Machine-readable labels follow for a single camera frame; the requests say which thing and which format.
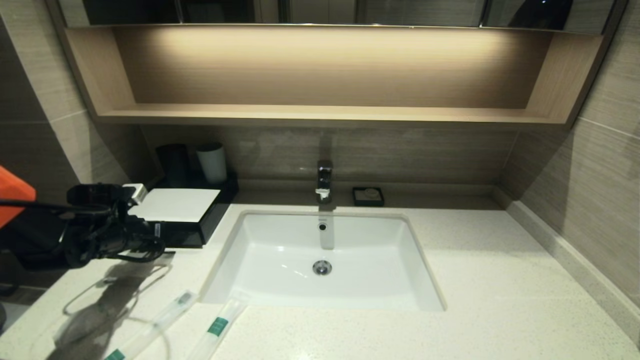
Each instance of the soap dish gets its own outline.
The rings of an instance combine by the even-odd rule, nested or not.
[[[385,198],[380,188],[353,188],[355,206],[384,206]]]

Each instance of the sink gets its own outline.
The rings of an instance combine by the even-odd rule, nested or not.
[[[259,306],[444,311],[401,217],[245,213],[201,301],[224,303],[236,290]]]

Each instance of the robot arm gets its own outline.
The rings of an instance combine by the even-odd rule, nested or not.
[[[80,268],[102,258],[149,262],[164,252],[161,224],[127,214],[134,188],[78,185],[67,192],[71,206],[57,206],[34,202],[33,188],[16,179],[0,167],[0,249],[26,270]],[[127,250],[140,256],[121,254]]]

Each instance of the countertop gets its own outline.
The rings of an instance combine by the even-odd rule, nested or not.
[[[586,291],[491,199],[457,203],[335,210],[407,217],[444,296],[443,313],[250,306],[214,359],[640,359]],[[200,291],[242,212],[316,209],[233,204],[202,250],[179,249],[146,279],[131,274],[149,268],[108,259],[71,270],[0,337],[0,358],[102,359],[184,290]],[[100,281],[107,275],[119,278]],[[105,306],[107,316],[96,316]],[[195,304],[137,359],[185,359],[220,308]],[[74,314],[75,326],[98,330],[56,349],[54,335]]]

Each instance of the mirror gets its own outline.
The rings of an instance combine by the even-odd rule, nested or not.
[[[478,27],[485,0],[59,0],[70,28],[122,24]]]
[[[480,25],[484,0],[180,0],[185,23]]]
[[[483,26],[600,34],[614,0],[491,0]]]

